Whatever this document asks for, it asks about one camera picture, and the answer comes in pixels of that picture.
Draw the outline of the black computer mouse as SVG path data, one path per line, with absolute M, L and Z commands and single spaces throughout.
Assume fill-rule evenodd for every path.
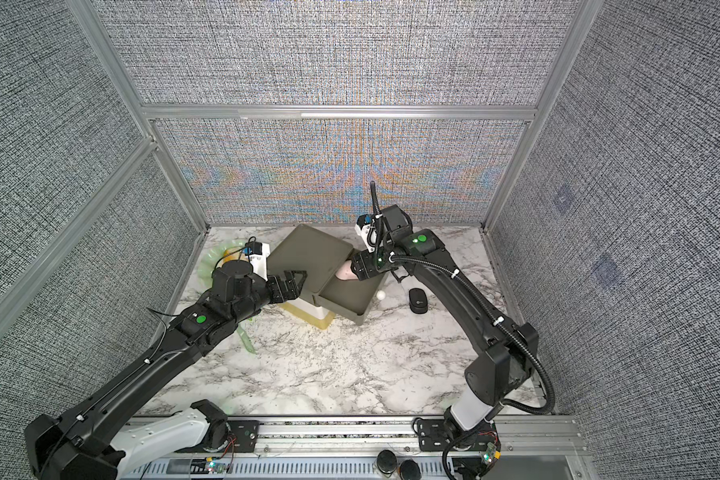
M 408 291 L 409 308 L 417 315 L 422 315 L 429 310 L 429 301 L 426 292 L 422 288 L 411 288 Z

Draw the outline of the grey three-drawer storage box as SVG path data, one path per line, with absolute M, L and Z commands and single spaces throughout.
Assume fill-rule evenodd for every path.
M 281 305 L 283 310 L 321 329 L 336 316 L 357 325 L 365 322 L 371 303 L 385 280 L 341 280 L 337 272 L 358 252 L 351 243 L 308 225 L 298 225 L 267 258 L 267 272 L 284 277 L 304 271 L 300 296 Z

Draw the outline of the pink computer mouse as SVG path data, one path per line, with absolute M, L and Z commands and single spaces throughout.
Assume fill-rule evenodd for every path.
M 352 263 L 350 261 L 344 262 L 335 272 L 335 277 L 342 281 L 357 280 L 358 277 L 352 270 Z

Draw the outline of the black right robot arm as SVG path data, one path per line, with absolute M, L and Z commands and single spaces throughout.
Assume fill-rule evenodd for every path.
M 434 232 L 416 231 L 396 205 L 359 216 L 355 231 L 366 249 L 351 257 L 354 277 L 364 281 L 405 270 L 434 294 L 476 352 L 464 372 L 466 390 L 444 414 L 452 445 L 472 439 L 505 406 L 532 415 L 554 411 L 556 391 L 538 358 L 537 330 L 516 323 L 489 301 Z

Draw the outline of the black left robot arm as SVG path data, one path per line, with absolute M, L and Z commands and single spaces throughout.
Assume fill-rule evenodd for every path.
M 87 399 L 58 417 L 38 416 L 25 429 L 27 458 L 38 479 L 113 479 L 126 452 L 115 436 L 179 373 L 210 353 L 239 324 L 270 304 L 298 298 L 305 271 L 263 278 L 233 260 L 212 273 L 212 285 L 173 318 L 160 338 Z

